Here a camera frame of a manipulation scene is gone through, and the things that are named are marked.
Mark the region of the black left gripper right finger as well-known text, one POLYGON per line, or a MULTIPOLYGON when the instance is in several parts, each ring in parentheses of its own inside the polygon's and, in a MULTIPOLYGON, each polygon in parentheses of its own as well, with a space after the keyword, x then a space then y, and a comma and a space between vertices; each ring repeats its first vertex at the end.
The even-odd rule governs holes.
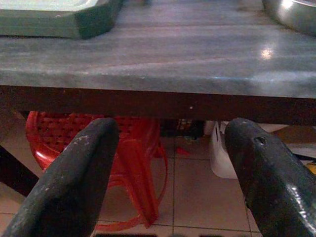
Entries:
POLYGON ((316 237, 316 175, 276 136, 235 118, 225 145, 263 237, 316 237))

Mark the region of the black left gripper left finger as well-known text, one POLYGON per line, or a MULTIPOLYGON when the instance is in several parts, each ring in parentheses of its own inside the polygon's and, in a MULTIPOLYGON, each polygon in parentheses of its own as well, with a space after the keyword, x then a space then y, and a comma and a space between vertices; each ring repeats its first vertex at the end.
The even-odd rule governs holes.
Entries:
POLYGON ((92 121, 46 169, 1 237, 90 237, 118 142, 113 118, 92 121))

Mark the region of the brown cardboard box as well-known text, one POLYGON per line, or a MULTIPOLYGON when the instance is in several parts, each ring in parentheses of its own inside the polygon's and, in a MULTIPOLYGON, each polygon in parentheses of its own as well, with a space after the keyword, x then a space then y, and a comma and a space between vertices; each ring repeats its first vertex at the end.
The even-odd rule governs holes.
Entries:
POLYGON ((311 126, 287 126, 272 134, 286 144, 316 144, 316 130, 311 126))

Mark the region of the white plastic container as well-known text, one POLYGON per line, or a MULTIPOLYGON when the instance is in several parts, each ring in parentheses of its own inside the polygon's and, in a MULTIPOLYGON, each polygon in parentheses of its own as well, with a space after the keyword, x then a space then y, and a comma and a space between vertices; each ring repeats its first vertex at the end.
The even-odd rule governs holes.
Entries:
POLYGON ((210 166, 213 173, 224 179, 237 179, 236 172, 225 146, 225 134, 221 124, 215 122, 209 143, 210 166))

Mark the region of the red plastic stool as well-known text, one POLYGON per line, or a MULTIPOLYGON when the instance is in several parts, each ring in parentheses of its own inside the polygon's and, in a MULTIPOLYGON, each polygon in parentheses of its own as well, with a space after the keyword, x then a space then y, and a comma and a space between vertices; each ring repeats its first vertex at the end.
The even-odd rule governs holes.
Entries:
MULTIPOLYGON (((31 111, 26 137, 41 169, 46 170, 81 130, 99 118, 104 115, 31 111)), ((151 160, 163 158, 168 164, 160 142, 160 123, 155 118, 117 116, 114 119, 119 127, 119 143, 108 188, 124 186, 137 216, 114 224, 98 224, 95 230, 123 231, 139 224, 149 228, 159 217, 158 207, 165 192, 162 189, 159 196, 155 193, 151 160)))

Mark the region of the dark wooden dining table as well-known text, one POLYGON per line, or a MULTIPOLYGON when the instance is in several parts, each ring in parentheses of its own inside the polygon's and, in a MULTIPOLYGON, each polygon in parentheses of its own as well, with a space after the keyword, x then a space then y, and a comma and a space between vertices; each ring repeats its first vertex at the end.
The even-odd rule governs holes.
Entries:
POLYGON ((261 0, 127 1, 91 39, 0 36, 0 109, 316 125, 316 37, 261 0))

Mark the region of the green square tray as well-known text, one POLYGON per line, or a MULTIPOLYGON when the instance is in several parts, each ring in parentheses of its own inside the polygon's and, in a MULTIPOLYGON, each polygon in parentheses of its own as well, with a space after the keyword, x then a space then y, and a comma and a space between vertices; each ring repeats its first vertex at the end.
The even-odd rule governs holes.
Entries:
POLYGON ((123 0, 0 0, 0 36, 89 39, 115 24, 123 0))

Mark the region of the stainless steel bowl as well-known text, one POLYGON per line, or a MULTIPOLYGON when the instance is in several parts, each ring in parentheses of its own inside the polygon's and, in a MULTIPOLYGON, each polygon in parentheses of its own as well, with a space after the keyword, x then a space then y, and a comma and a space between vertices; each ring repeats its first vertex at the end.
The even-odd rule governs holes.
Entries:
POLYGON ((261 0, 266 14, 279 24, 316 37, 316 0, 261 0))

